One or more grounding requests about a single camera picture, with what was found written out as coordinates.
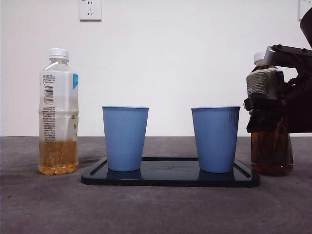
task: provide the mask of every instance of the robotic arm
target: robotic arm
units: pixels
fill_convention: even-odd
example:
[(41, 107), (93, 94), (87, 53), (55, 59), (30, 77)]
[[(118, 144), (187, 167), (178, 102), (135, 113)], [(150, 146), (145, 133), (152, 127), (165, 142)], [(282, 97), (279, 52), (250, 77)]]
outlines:
[[(300, 28), (312, 47), (312, 9), (303, 17)], [(287, 116), (289, 133), (312, 132), (312, 51), (273, 45), (267, 48), (265, 64), (295, 68), (296, 78), (288, 82), (279, 79), (278, 99), (268, 99), (266, 94), (252, 93), (244, 101), (245, 108), (253, 114), (247, 131), (273, 131), (282, 116)]]

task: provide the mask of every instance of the barcode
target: barcode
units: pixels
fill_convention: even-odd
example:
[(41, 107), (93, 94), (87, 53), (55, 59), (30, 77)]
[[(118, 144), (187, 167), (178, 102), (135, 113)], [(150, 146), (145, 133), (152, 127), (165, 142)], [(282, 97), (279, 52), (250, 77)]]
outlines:
[(53, 106), (53, 85), (44, 86), (44, 105)]

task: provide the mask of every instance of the ribbed cup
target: ribbed cup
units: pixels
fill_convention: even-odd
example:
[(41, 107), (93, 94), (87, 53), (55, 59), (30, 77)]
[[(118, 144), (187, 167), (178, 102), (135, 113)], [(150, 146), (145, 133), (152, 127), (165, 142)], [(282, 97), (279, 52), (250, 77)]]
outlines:
[(139, 169), (149, 108), (102, 108), (108, 168), (119, 172)]
[(192, 108), (199, 166), (213, 173), (231, 172), (237, 142), (239, 106)]

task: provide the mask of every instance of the gray table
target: gray table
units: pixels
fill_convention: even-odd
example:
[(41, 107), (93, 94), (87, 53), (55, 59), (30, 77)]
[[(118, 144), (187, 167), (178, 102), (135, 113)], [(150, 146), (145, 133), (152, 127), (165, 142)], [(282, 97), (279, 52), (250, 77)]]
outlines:
[[(312, 233), (312, 137), (292, 138), (295, 169), (256, 188), (89, 186), (80, 174), (105, 152), (79, 137), (80, 168), (41, 175), (37, 137), (1, 138), (2, 234)], [(147, 137), (145, 156), (196, 156), (193, 137)], [(236, 159), (250, 167), (250, 139)]]

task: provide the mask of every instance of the plastic bottle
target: plastic bottle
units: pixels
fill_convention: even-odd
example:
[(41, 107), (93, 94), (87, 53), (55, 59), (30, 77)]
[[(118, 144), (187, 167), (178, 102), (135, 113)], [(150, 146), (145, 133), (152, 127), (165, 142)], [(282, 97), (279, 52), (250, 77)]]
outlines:
[[(278, 85), (284, 74), (277, 67), (264, 63), (265, 52), (254, 55), (255, 68), (247, 76), (247, 92), (266, 94), (269, 99), (280, 99)], [(286, 130), (287, 116), (283, 116), (274, 131), (254, 132), (251, 136), (252, 168), (262, 174), (280, 176), (293, 170), (293, 152)]]
[(78, 167), (78, 75), (67, 50), (52, 48), (49, 60), (40, 73), (39, 171), (61, 175)]

